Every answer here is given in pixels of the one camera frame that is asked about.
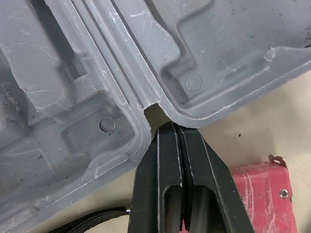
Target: circular indent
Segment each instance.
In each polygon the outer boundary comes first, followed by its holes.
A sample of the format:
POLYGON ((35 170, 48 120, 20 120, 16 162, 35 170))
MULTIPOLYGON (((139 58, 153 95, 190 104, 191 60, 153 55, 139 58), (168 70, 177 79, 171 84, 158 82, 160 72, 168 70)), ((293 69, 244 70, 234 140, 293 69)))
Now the circular indent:
POLYGON ((197 75, 191 75, 186 79, 186 87, 189 91, 199 90, 202 85, 202 80, 197 75))
POLYGON ((103 133, 111 133, 116 128, 115 121, 110 117, 105 117, 99 122, 99 129, 103 133))

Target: scratch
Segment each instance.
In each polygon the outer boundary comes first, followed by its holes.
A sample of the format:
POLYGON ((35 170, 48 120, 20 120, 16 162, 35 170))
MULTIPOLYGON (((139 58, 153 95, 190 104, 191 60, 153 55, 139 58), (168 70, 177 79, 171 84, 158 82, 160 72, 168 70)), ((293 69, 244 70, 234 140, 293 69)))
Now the scratch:
POLYGON ((227 64, 225 63, 224 59, 222 58, 222 59, 220 59, 220 60, 222 61, 222 63, 224 64, 224 66, 225 66, 227 69, 229 69, 229 66, 227 66, 227 64))
POLYGON ((8 47, 8 48, 6 49, 6 51, 10 51, 10 48, 13 47, 15 44, 16 44, 16 43, 11 44, 11 46, 8 47))
POLYGON ((48 49, 49 47, 40 47, 40 49, 42 50, 42 51, 44 51, 50 58, 52 58, 52 59, 55 59, 55 57, 53 57, 53 56, 51 56, 50 54, 49 54, 49 52, 47 52, 45 49, 48 49))
POLYGON ((137 17, 137 16, 144 16, 147 13, 148 10, 143 10, 138 14, 130 15, 130 17, 137 17))
POLYGON ((30 35, 30 33, 26 32, 25 30, 21 30, 21 32, 23 33, 23 35, 30 35))
POLYGON ((51 92, 53 90, 39 90, 39 91, 30 91, 28 92, 29 94, 32 94, 32 93, 38 93, 38 92, 51 92))
POLYGON ((21 19, 21 18, 16 17, 16 15, 18 15, 18 12, 14 11, 13 14, 6 19, 6 21, 8 21, 12 18, 13 19, 21 19))
POLYGON ((109 15, 110 15, 110 17, 112 18, 113 22, 114 22, 114 23, 116 23, 116 22, 117 22, 117 20, 116 20, 116 18, 114 18, 114 17, 113 17, 113 15, 112 15, 112 14, 113 14, 113 12, 109 12, 109 15))

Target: gray plastic surface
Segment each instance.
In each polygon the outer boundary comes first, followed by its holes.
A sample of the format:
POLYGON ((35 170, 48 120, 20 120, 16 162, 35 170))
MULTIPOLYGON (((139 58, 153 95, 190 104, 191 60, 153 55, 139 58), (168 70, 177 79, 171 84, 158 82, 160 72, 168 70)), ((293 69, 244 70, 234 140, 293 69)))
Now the gray plastic surface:
POLYGON ((0 232, 134 168, 158 103, 199 128, 311 69, 309 0, 0 1, 0 232))

